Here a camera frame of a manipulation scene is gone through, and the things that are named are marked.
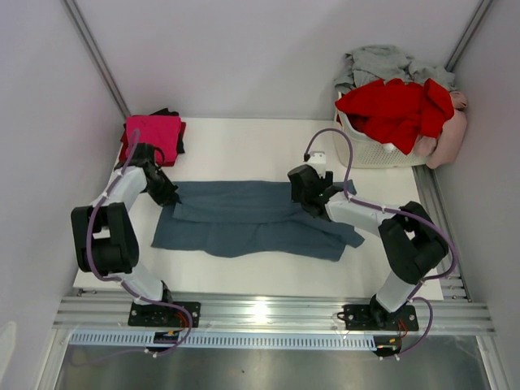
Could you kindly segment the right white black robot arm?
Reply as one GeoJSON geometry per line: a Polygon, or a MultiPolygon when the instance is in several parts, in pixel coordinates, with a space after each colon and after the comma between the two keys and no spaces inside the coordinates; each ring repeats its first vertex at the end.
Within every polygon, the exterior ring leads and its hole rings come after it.
{"type": "Polygon", "coordinates": [[[391,209],[364,201],[344,185],[334,185],[330,171],[321,176],[304,164],[289,171],[288,178],[292,200],[310,215],[352,225],[382,241],[391,271],[370,299],[369,318],[378,329],[391,327],[427,274],[448,255],[442,231],[417,202],[391,209]]]}

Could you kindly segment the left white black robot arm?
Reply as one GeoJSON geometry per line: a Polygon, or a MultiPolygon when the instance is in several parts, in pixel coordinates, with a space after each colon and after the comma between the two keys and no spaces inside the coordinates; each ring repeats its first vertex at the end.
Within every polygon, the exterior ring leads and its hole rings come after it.
{"type": "Polygon", "coordinates": [[[129,215],[142,193],[161,207],[180,201],[178,187],[156,162],[158,148],[138,143],[115,166],[110,182],[88,206],[71,212],[71,227],[78,267],[102,282],[120,284],[146,315],[165,326],[175,317],[171,293],[165,282],[140,263],[140,247],[129,215]]]}

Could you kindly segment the blue grey t shirt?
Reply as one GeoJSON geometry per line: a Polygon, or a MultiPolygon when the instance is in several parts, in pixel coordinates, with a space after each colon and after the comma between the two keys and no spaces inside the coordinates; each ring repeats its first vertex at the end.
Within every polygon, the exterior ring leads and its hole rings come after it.
{"type": "Polygon", "coordinates": [[[221,258],[282,252],[337,262],[364,238],[354,227],[316,219],[291,200],[288,182],[184,181],[162,209],[152,246],[221,258]]]}

